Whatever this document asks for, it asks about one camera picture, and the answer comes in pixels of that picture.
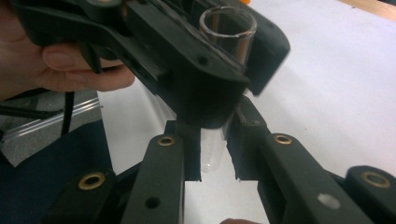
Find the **finger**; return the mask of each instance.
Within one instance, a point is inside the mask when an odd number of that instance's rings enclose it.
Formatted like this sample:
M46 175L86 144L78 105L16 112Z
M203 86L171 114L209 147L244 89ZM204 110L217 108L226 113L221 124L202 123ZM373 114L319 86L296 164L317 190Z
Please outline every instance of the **finger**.
M125 65L111 68L100 75L91 70L67 72L66 78L97 91L114 91L134 83L134 74Z
M0 41L16 42L26 37L20 21L8 1L0 1Z
M49 46L42 52L44 62L52 69L69 72L76 70L90 70L90 66L82 57L77 43L62 43ZM121 65L120 60L108 61L101 59L103 68Z

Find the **black plastic part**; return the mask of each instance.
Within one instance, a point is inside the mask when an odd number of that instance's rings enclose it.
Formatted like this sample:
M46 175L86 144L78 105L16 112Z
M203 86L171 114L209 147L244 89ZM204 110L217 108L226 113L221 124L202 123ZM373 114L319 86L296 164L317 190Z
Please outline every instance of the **black plastic part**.
M168 120L164 133L177 134L183 138L185 180L201 181L201 129L181 119Z
M173 134L151 139L121 224L183 222L183 146Z
M105 176L102 185L95 189L83 190L79 188L78 184L83 176L98 172ZM67 184L48 211L42 224L99 223L101 215L106 213L105 210L113 208L111 205L114 204L109 201L114 200L111 196L115 183L116 176L112 171L92 169L81 174Z
M269 134L260 152L286 200L281 223L373 223L297 139Z
M160 96L190 125L220 127L248 85L242 71L223 61L182 19L171 18L164 5L133 1L128 6L126 24L136 39L172 68L159 85Z
M122 22L122 0L75 0L88 17L102 24Z
M344 190L374 223L396 223L396 179L370 166L348 170Z
M236 106L227 137L235 178L259 180L258 146L269 134L267 124L251 101L243 96Z

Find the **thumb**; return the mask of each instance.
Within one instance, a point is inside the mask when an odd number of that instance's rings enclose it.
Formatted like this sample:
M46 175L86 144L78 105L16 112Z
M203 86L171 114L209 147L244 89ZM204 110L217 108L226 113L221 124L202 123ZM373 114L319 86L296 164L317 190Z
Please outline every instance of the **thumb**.
M16 42L26 37L8 0L0 0L0 42Z

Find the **brass grommet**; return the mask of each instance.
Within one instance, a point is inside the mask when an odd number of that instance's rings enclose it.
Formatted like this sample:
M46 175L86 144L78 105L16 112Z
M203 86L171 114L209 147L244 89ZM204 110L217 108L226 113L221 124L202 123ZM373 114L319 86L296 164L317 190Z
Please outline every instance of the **brass grommet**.
M171 136L164 136L158 139L158 145L162 147L169 147L172 146L176 142L176 139Z
M290 145L292 143L291 138L283 134L275 135L274 140L282 145Z
M361 178L375 187L382 189L390 188L390 181L376 172L366 171L361 174Z
M105 180L106 176L101 172L90 173L81 178L78 182L78 187L83 190L96 189L100 187Z

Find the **transparent glass cylinder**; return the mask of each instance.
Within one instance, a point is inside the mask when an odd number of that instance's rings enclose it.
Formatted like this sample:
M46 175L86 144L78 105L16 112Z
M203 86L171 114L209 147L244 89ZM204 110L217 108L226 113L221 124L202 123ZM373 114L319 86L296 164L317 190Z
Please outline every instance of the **transparent glass cylinder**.
M254 17L238 7L210 8L200 18L200 32L243 65L248 61L256 30Z
M257 22L253 16L237 7L214 7L200 18L200 32L217 48L237 63L246 65ZM226 148L227 128L201 130L201 171L219 168Z

